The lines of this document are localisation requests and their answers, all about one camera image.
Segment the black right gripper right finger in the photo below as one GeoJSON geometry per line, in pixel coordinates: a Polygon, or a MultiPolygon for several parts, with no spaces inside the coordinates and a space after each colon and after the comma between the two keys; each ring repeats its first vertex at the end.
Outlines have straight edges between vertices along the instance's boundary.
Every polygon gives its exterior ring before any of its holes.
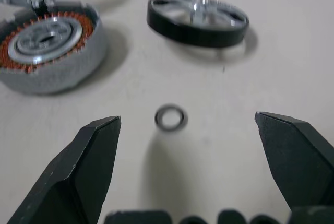
{"type": "Polygon", "coordinates": [[[271,175],[290,208],[333,206],[333,146],[308,122],[256,112],[271,175]]]}

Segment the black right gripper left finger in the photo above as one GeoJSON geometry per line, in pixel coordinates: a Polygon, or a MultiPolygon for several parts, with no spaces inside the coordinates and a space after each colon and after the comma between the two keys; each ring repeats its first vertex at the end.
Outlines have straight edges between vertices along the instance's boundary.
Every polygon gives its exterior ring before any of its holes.
{"type": "Polygon", "coordinates": [[[120,116],[82,127],[47,165],[9,223],[97,223],[113,173],[120,116]]]}

